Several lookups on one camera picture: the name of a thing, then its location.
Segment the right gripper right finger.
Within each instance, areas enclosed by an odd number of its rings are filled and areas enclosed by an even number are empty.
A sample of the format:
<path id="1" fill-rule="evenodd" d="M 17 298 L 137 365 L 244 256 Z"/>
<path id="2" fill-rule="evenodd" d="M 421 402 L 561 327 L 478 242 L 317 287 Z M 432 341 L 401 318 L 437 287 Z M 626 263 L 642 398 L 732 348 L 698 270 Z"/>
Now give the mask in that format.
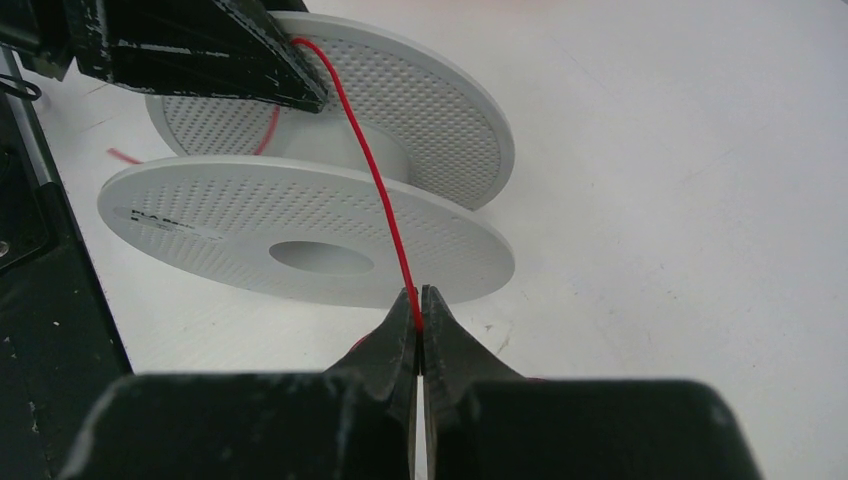
<path id="1" fill-rule="evenodd" d="M 732 410 L 683 379 L 538 379 L 513 370 L 425 286 L 432 479 L 757 479 Z"/>

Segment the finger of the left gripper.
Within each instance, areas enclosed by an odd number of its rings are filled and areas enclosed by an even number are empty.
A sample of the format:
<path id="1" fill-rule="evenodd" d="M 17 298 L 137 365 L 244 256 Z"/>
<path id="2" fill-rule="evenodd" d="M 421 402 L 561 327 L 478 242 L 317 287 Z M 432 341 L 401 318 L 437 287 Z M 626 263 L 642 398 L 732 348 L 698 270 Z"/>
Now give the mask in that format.
<path id="1" fill-rule="evenodd" d="M 319 113 L 328 91 L 274 18 L 302 1 L 66 1 L 79 71 L 160 96 L 255 100 Z"/>

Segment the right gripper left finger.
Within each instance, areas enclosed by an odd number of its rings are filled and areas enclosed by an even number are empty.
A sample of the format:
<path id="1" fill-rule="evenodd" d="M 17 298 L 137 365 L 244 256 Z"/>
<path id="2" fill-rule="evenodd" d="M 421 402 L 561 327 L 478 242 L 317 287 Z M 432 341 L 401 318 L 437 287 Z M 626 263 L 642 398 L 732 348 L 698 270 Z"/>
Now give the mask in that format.
<path id="1" fill-rule="evenodd" d="M 417 334 L 401 293 L 319 372 L 125 376 L 87 415 L 64 479 L 411 479 Z"/>

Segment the white perforated spool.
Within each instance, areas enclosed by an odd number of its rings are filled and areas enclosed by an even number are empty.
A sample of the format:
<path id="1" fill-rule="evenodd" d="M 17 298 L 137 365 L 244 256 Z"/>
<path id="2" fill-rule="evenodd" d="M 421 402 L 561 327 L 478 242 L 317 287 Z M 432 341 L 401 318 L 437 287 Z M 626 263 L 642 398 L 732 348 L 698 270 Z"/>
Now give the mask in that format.
<path id="1" fill-rule="evenodd" d="M 102 187 L 120 239 L 179 270 L 240 289 L 384 308 L 403 287 L 383 205 L 346 111 L 373 151 L 413 278 L 450 301 L 512 278 L 503 236 L 479 215 L 507 184 L 515 146 L 494 98 L 442 55 L 375 26 L 278 12 L 308 41 L 329 89 L 318 113 L 257 101 L 145 99 L 173 156 Z"/>

